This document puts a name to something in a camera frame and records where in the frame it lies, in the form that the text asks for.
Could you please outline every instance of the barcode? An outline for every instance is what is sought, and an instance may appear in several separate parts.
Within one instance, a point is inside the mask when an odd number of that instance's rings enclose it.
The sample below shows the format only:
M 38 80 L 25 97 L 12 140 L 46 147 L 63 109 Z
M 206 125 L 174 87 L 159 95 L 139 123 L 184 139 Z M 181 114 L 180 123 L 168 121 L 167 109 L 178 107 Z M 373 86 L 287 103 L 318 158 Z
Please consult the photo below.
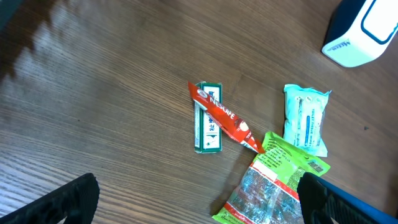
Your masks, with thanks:
M 323 169 L 322 167 L 320 167 L 318 164 L 316 164 L 314 161 L 311 161 L 308 163 L 313 169 L 315 169 L 315 171 L 317 172 L 322 172 Z

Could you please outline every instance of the box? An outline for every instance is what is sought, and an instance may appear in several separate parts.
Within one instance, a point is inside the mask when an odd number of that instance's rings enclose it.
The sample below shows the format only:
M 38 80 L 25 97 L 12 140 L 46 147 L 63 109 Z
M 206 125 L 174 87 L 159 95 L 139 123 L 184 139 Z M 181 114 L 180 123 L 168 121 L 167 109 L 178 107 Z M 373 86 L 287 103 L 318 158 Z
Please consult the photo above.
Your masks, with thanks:
M 200 82 L 197 86 L 215 100 L 223 102 L 222 84 Z M 222 149 L 221 128 L 195 103 L 195 152 L 216 153 Z

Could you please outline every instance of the white label on green package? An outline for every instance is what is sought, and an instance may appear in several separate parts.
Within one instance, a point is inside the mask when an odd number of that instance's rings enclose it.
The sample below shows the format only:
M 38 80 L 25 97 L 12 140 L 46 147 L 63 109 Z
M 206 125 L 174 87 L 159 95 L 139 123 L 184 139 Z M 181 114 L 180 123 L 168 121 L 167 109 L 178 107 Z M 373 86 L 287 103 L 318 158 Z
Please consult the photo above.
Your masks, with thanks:
M 220 100 L 220 88 L 216 86 L 204 86 L 203 90 L 215 100 Z M 203 148 L 213 149 L 220 147 L 220 128 L 206 114 L 203 113 Z
M 195 147 L 200 147 L 200 107 L 195 104 Z

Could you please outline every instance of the wooden floor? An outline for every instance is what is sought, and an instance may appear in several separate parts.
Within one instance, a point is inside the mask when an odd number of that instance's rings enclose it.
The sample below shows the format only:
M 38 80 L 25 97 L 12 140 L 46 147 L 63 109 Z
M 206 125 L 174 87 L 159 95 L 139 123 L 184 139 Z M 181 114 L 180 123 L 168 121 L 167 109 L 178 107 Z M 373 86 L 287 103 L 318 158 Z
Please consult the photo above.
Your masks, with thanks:
M 324 178 L 394 215 L 398 39 L 337 66 L 320 49 L 339 1 L 26 0 L 0 37 L 0 216 L 92 172 L 95 223 L 214 222 L 255 153 L 193 151 L 202 80 L 261 141 L 286 83 L 333 90 Z

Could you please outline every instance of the green snack bag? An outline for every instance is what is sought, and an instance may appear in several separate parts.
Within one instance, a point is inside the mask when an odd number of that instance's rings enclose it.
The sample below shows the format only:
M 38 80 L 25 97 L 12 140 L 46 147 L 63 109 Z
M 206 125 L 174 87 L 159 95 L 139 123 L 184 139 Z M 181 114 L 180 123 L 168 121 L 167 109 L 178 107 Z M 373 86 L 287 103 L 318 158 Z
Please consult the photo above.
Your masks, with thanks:
M 317 156 L 310 155 L 299 149 L 272 131 L 266 134 L 262 146 L 265 154 L 258 154 L 254 161 L 260 160 L 265 166 L 277 174 L 277 178 L 297 190 L 300 178 L 305 172 L 317 176 L 326 174 L 330 166 Z
M 224 224 L 303 223 L 297 185 L 304 172 L 317 176 L 330 166 L 307 154 L 273 132 L 262 143 L 265 154 L 258 154 L 241 183 L 213 215 Z

